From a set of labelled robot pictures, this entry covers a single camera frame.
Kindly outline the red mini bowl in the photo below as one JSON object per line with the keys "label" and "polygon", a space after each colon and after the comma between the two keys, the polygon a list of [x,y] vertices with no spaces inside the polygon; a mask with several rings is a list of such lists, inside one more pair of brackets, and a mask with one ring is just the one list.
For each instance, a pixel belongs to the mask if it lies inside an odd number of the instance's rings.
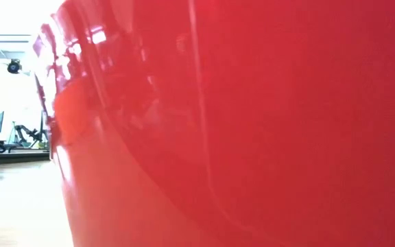
{"label": "red mini bowl", "polygon": [[395,0],[51,0],[74,247],[395,247]]}

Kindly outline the black aluminium table frame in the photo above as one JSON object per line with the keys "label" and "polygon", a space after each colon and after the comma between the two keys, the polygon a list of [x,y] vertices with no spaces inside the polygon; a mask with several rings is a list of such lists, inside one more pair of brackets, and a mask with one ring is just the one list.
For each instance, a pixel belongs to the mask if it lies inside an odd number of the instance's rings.
{"label": "black aluminium table frame", "polygon": [[37,161],[48,161],[48,152],[11,152],[0,153],[0,165],[12,163],[28,163]]}

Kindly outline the black ceiling spotlight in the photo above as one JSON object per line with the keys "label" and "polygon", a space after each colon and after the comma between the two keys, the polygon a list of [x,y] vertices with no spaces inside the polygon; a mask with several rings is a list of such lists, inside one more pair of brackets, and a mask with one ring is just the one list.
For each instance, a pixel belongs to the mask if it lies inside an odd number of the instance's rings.
{"label": "black ceiling spotlight", "polygon": [[22,70],[21,61],[19,59],[11,59],[7,66],[7,71],[11,74],[19,74]]}

